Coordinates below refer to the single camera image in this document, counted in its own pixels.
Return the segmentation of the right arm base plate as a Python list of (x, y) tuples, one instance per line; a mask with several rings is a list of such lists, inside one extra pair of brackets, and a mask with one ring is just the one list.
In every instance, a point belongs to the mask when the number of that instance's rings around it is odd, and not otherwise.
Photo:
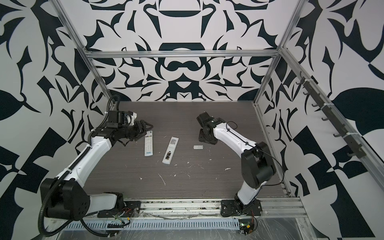
[(221, 200), (221, 216), (261, 216), (263, 211), (261, 202), (253, 200), (248, 205), (243, 205), (240, 200)]

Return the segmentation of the AAA battery black gold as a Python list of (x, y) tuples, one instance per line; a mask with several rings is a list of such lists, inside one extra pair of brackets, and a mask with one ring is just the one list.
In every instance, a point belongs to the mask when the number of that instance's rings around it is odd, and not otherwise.
[(172, 152), (168, 151), (168, 153), (166, 155), (166, 160), (170, 160), (171, 159), (171, 155), (172, 155)]

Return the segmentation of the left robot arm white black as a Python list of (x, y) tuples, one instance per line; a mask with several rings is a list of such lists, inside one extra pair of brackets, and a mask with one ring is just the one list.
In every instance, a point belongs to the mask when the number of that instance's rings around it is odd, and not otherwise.
[(79, 221), (91, 213), (119, 213), (124, 208), (121, 193), (88, 195), (84, 186), (101, 158), (115, 143), (121, 143), (123, 139), (137, 141), (153, 129), (152, 124), (136, 117), (137, 114), (131, 111), (109, 111), (103, 123), (90, 132), (85, 149), (72, 163), (55, 178), (41, 183), (40, 222), (45, 218)]

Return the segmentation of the white remote control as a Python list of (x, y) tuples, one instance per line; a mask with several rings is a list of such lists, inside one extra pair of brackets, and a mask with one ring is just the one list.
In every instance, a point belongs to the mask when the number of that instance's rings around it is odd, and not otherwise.
[(145, 135), (145, 157), (150, 157), (153, 153), (153, 131), (147, 131)]

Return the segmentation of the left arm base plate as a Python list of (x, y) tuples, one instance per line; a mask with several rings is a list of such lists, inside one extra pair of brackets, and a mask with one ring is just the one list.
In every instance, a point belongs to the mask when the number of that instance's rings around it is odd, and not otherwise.
[(130, 218), (141, 211), (140, 201), (124, 201), (123, 203), (116, 203), (111, 210), (103, 210), (98, 212), (98, 218)]

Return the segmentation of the white remote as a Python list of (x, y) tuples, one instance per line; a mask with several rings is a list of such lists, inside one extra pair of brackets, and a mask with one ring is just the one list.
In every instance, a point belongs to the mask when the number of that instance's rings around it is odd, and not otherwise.
[[(176, 147), (178, 145), (178, 142), (179, 142), (179, 138), (176, 138), (176, 137), (171, 137), (171, 140), (169, 142), (169, 145), (167, 147), (167, 150), (165, 152), (165, 156), (162, 160), (162, 163), (163, 164), (167, 164), (167, 165), (170, 165), (171, 164), (171, 161), (173, 159), (173, 156), (175, 154), (175, 151), (176, 151)], [(166, 155), (168, 153), (168, 151), (171, 151), (172, 152), (172, 155), (171, 155), (171, 159), (170, 160), (166, 160)]]

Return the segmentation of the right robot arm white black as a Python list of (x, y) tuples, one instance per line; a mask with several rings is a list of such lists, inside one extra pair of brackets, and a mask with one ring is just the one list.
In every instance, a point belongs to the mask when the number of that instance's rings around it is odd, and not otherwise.
[(214, 118), (207, 112), (198, 115), (197, 121), (201, 126), (200, 142), (215, 145), (221, 141), (240, 157), (244, 182), (235, 195), (235, 202), (241, 208), (250, 205), (262, 187), (277, 172), (268, 145), (247, 139), (236, 132), (228, 122)]

